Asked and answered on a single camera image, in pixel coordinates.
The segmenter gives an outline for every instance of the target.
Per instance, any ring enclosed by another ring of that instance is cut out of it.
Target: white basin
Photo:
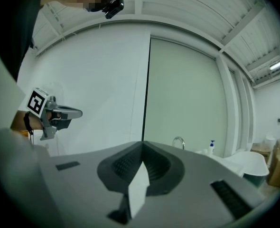
[[[212,155],[211,158],[214,159],[215,161],[217,161],[218,163],[222,164],[224,167],[226,167],[230,171],[234,172],[236,175],[243,177],[243,174],[244,174],[243,170],[245,168],[244,165],[239,164],[239,163],[237,164],[232,161],[228,161],[226,159],[220,158],[215,155]]]

